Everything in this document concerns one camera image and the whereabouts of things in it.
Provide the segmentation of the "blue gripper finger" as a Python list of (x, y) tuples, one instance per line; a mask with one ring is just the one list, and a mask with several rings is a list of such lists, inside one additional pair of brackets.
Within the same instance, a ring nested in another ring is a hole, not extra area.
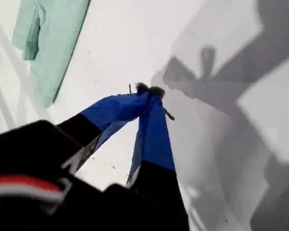
[(137, 96), (148, 97), (140, 113), (138, 131), (127, 185), (140, 199), (140, 210), (148, 230), (188, 231), (188, 215), (179, 189), (167, 111), (159, 87), (138, 86)]
[(136, 85), (135, 93), (111, 95), (58, 124), (58, 128), (82, 146), (77, 172), (112, 135), (135, 120), (147, 107), (150, 88)]

